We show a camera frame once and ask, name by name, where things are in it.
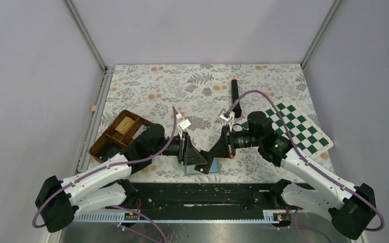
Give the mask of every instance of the checkerboard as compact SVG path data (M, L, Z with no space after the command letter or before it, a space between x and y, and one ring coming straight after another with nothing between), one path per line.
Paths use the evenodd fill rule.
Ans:
M315 158L333 146L332 140L290 99L283 98L277 102L277 108L287 124L290 134L297 147L308 155ZM270 106L265 110L267 117L273 122L272 128L279 135L285 134L284 124ZM248 122L241 123L248 128Z

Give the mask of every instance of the tabletop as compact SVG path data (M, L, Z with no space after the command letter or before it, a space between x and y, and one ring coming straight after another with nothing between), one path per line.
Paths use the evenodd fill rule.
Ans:
M117 65L102 113L97 138L124 109L153 123L163 125L170 136L173 125L172 106L187 119L187 129L194 146L208 151L220 137L219 112L231 105L230 80L238 79L239 94L261 90L272 101L290 97L307 116L318 124L303 71L299 64L241 65ZM242 116L263 110L267 100L250 94L241 100ZM314 158L333 172L328 152ZM220 158L220 172L188 176L174 156L158 156L150 166L130 176L132 182L254 182L274 183L280 176L256 148L237 150L233 159ZM89 167L99 163L90 163ZM294 175L293 182L302 182Z

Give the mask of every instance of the green square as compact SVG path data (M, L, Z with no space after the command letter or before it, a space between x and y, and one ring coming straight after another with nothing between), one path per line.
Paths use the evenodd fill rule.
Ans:
M286 106L285 106L283 103L279 103L279 104L277 105L277 108L280 109L280 110L282 110L282 109L286 108Z
M309 137L308 137L308 141L309 141L310 143L315 143L315 142L317 141L317 139L316 139L314 136L309 136Z
M275 124L277 124L278 127L283 126L283 122L281 120L276 121Z
M325 138L322 138L322 139L320 139L320 140L318 140L320 143L321 143L321 145L323 145L323 146L326 146L327 144L329 144L329 141L327 141Z
M266 111L266 114L268 116L271 116L271 115L275 114L275 112L272 109L269 109L269 110Z
M290 114L287 115L287 118L289 120L294 120L296 117L293 114L290 113Z
M305 135L304 134L301 134L299 133L298 135L296 135L296 138L299 139L299 141L303 141L306 139Z
M315 152L318 151L318 150L314 147L314 145L309 146L307 149L308 149L308 151L311 152L311 153L315 153Z
M305 127L304 125L302 125L302 124L299 124L299 125L297 125L296 127L297 127L297 128L299 129L299 131L301 131L301 132L303 132L303 131L306 130L306 127Z
M289 129L295 128L295 125L291 121L289 123L287 123L287 126Z
M300 115L297 119L298 119L299 122L301 122L301 123L304 122L304 121L306 121L306 118L303 117L302 115Z
M287 109L289 109L290 112L294 112L296 110L293 105L290 105L289 107L287 107Z
M306 149L306 147L305 147L305 145L303 143L298 143L297 147L302 149L302 150Z
M278 134L278 135L283 135L283 134L284 134L284 131L281 130L281 129L277 129L277 130L275 131L275 133Z
M243 127L244 129L248 129L248 121L242 123L242 127Z
M310 127L308 128L308 131L311 133L311 134L314 134L317 132L317 129L315 129L315 127Z

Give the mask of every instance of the gray wall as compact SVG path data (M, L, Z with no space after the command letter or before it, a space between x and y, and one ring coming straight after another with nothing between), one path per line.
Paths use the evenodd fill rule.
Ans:
M108 65L300 63L333 0L73 0Z
M100 73L63 1L0 0L0 243L43 240L34 200L70 175Z
M389 1L344 1L305 75L338 174L372 186L385 216L369 243L389 242Z

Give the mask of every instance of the white wall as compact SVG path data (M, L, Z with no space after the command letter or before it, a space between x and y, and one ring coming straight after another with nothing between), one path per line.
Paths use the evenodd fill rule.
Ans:
M70 175L100 75L63 1L0 0L0 243L42 241L34 200Z
M389 242L389 1L344 1L305 75L338 174L372 186L385 216L368 242Z
M108 65L300 63L333 0L73 0Z

